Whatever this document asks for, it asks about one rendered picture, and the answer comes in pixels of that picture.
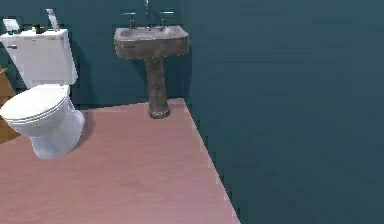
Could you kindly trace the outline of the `grey metal sink tap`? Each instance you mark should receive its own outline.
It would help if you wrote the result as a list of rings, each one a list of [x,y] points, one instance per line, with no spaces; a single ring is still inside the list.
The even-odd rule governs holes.
[[[152,28],[155,27],[155,24],[153,23],[153,20],[152,20],[152,0],[143,0],[143,1],[144,1],[144,14],[145,14],[145,28],[148,28],[149,30],[151,30]],[[171,10],[160,11],[160,15],[161,15],[160,27],[161,28],[166,27],[167,26],[166,17],[174,15],[174,14],[175,14],[175,12],[171,11]],[[136,15],[136,13],[134,11],[122,13],[122,16],[128,16],[129,17],[129,28],[130,29],[136,29],[135,15]]]

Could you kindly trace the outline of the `white toilet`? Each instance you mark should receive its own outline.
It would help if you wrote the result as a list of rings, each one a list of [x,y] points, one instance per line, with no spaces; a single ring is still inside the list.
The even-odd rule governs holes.
[[[3,34],[0,43],[26,89],[0,107],[0,117],[30,139],[37,157],[52,159],[75,148],[85,118],[70,98],[78,73],[66,29]]]

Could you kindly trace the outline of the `brown wooden cabinet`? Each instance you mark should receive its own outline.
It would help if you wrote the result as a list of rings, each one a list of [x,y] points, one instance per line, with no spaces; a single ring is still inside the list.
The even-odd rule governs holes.
[[[0,108],[13,96],[15,92],[6,76],[7,68],[0,65]],[[13,130],[0,115],[0,144],[17,138],[19,133]]]

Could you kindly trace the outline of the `white square object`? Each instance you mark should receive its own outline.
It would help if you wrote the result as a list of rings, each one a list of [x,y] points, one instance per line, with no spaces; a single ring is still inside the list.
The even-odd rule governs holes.
[[[4,23],[4,26],[5,26],[6,32],[9,35],[19,34],[20,33],[20,27],[19,27],[19,24],[18,24],[16,19],[5,18],[3,20],[3,23]]]

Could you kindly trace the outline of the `grey stone pedestal sink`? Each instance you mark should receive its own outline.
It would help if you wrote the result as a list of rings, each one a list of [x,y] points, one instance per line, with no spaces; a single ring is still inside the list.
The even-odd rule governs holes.
[[[189,34],[180,25],[117,28],[116,55],[121,59],[142,59],[148,84],[148,115],[163,119],[170,115],[164,78],[164,59],[189,52]]]

